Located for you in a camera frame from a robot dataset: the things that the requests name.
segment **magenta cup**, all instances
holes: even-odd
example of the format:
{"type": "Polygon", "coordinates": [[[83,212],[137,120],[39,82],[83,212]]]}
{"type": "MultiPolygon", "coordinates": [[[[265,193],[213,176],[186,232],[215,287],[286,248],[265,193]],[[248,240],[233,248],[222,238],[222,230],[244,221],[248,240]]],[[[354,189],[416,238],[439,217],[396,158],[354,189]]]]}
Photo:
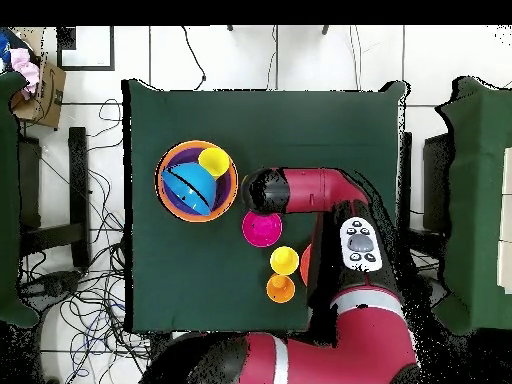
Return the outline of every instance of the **magenta cup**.
{"type": "Polygon", "coordinates": [[[249,211],[242,222],[242,232],[245,239],[255,247],[272,246],[283,230],[283,224],[278,214],[258,215],[249,211]]]}

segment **pink cloth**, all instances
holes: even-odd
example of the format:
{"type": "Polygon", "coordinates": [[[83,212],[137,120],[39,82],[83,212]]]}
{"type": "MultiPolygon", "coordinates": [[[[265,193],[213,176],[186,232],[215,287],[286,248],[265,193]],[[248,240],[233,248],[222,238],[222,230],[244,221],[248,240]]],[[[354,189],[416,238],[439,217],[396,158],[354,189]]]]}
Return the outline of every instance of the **pink cloth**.
{"type": "Polygon", "coordinates": [[[21,90],[21,94],[28,100],[31,94],[35,94],[39,82],[39,68],[30,62],[27,49],[11,49],[11,66],[28,81],[28,85],[21,90]]]}

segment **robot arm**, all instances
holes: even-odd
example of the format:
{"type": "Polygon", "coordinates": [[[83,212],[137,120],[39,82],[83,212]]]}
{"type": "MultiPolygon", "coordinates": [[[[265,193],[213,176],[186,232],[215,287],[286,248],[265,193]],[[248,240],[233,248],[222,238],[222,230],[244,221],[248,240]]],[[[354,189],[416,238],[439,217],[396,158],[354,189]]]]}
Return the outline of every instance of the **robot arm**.
{"type": "Polygon", "coordinates": [[[184,384],[393,384],[416,375],[394,274],[364,191],[340,170],[286,168],[247,176],[241,191],[259,214],[318,212],[309,306],[313,320],[317,313],[333,317],[336,341],[225,336],[184,384]]]}

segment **green tablecloth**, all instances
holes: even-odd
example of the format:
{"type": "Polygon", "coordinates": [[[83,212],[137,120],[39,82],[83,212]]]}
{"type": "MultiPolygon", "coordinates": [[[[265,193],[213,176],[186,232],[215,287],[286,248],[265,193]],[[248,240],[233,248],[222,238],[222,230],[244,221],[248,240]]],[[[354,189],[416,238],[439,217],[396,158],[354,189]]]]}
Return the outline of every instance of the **green tablecloth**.
{"type": "Polygon", "coordinates": [[[10,101],[26,84],[17,72],[0,75],[0,320],[20,327],[39,322],[37,313],[19,300],[16,291],[20,267],[19,127],[10,101]]]}
{"type": "Polygon", "coordinates": [[[123,82],[125,117],[131,114],[125,149],[131,146],[133,206],[126,206],[126,221],[133,207],[133,330],[301,330],[307,323],[298,272],[286,304],[270,301],[265,287],[272,250],[288,245],[301,254],[314,215],[284,216],[281,239],[265,249],[242,235],[247,211],[240,196],[212,222],[175,219],[153,187],[155,166],[170,147],[211,141],[229,153],[239,181],[261,167],[357,170],[394,217],[398,104],[405,93],[402,82],[376,93],[162,92],[123,82]]]}
{"type": "Polygon", "coordinates": [[[452,233],[444,279],[452,294],[435,309],[454,333],[512,329],[512,295],[497,285],[505,149],[512,147],[512,92],[457,81],[440,106],[455,143],[450,166],[452,233]]]}

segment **black stand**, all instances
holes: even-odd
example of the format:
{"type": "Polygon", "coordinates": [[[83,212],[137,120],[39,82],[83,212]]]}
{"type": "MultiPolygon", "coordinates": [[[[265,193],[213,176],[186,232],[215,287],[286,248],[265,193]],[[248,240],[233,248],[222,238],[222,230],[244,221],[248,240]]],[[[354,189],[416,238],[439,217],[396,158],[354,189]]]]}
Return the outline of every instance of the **black stand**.
{"type": "MultiPolygon", "coordinates": [[[[227,25],[228,27],[228,31],[233,31],[233,25],[227,25]]],[[[323,29],[322,29],[322,34],[325,35],[327,34],[327,31],[329,31],[329,25],[324,25],[323,29]]]]}
{"type": "MultiPolygon", "coordinates": [[[[69,129],[68,146],[70,223],[50,228],[25,228],[21,235],[21,256],[70,244],[73,265],[85,270],[90,263],[89,179],[85,128],[69,129]]],[[[33,178],[39,184],[38,167],[33,169],[33,178]]],[[[30,196],[24,196],[23,192],[21,197],[22,205],[30,202],[30,196]]]]}

